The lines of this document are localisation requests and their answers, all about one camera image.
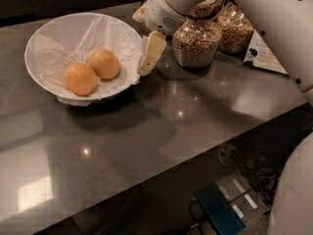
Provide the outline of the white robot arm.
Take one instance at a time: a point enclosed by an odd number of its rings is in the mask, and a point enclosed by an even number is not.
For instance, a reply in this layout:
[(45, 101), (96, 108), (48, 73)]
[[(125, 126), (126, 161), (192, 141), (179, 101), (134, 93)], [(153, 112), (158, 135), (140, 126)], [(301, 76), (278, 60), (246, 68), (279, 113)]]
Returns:
[[(133, 19), (171, 35), (205, 0), (147, 0)], [(235, 0), (309, 104), (313, 105), (313, 1)], [(313, 135), (304, 138), (282, 171), (268, 235), (313, 235)]]

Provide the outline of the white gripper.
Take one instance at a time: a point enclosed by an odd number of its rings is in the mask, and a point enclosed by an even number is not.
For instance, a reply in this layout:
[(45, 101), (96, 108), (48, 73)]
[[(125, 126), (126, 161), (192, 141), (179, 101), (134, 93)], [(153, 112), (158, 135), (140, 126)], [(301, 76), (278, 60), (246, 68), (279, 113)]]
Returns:
[(138, 73), (145, 76), (154, 69), (165, 50), (166, 36), (171, 36), (185, 21), (185, 17), (171, 9), (165, 0), (147, 0), (136, 10), (132, 19), (140, 24), (145, 23), (148, 29), (153, 30), (143, 37), (142, 42)]

